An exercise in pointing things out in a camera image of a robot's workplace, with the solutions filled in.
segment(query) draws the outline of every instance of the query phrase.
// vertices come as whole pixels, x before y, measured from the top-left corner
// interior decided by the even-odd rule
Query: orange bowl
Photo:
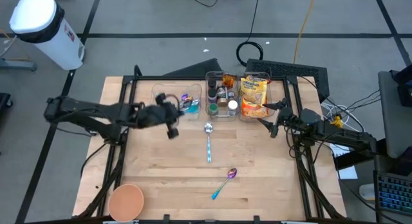
[[[121,185],[110,196],[109,213],[115,221],[128,222],[137,218],[143,204],[143,193],[136,185]]]

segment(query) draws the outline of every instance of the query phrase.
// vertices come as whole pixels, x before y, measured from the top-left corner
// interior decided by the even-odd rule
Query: wooden table
[[[107,77],[100,103],[118,102],[121,82],[122,77]],[[135,102],[153,104],[151,89],[156,83],[199,84],[203,94],[205,91],[204,81],[141,80],[137,82]],[[270,89],[273,101],[285,97],[281,82],[273,81]],[[321,114],[316,89],[299,79],[299,91],[303,107]],[[290,93],[295,103],[291,86]],[[274,121],[276,116],[277,112],[269,120]],[[131,130],[122,184],[132,183],[143,191],[145,203],[138,219],[162,219],[164,214],[170,214],[171,219],[252,220],[253,215],[259,215],[262,220],[305,220],[298,172],[295,160],[288,155],[283,128],[276,138],[270,138],[258,122],[213,122],[212,163],[207,163],[207,135],[203,132],[207,120],[202,107],[198,120],[180,121],[180,135],[174,140],[167,138],[166,126]],[[101,144],[100,137],[93,137],[88,154]],[[81,213],[98,193],[108,149],[99,152],[84,168],[73,215]],[[237,176],[226,184],[216,200],[212,200],[211,194],[233,167],[238,169]],[[315,169],[320,189],[345,216],[332,154],[326,147],[321,149]],[[309,186],[308,192],[312,216],[316,216]],[[105,214],[108,214],[107,202]]]

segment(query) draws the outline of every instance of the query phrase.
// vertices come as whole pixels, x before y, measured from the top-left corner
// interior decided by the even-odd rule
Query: white cap
[[[54,0],[20,0],[10,18],[10,28],[18,34],[43,30],[53,21],[56,9]]]
[[[229,101],[228,107],[229,107],[229,109],[237,109],[238,108],[238,102],[236,102],[235,100],[231,100],[231,101]]]

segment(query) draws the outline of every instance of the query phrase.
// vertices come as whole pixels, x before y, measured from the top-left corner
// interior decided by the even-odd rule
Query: white paper
[[[329,144],[329,146],[332,148],[334,157],[338,157],[350,152],[349,147],[337,144]],[[342,180],[356,180],[358,178],[355,166],[339,170],[339,175],[341,176]]]

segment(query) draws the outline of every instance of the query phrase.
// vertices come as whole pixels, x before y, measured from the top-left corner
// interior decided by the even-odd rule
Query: silver spoon
[[[230,180],[233,179],[236,176],[236,173],[238,173],[238,170],[236,168],[233,168],[231,170],[229,170],[229,172],[227,172],[227,179],[225,180],[225,182],[223,182],[222,185],[220,185],[219,189],[214,192],[214,194],[212,195],[212,199],[215,200],[216,197],[218,196],[220,190],[223,188],[223,186],[226,185],[226,183]]]
[[[207,134],[207,163],[212,162],[212,153],[211,153],[211,133],[213,131],[212,123],[207,122],[205,124],[205,132]]]

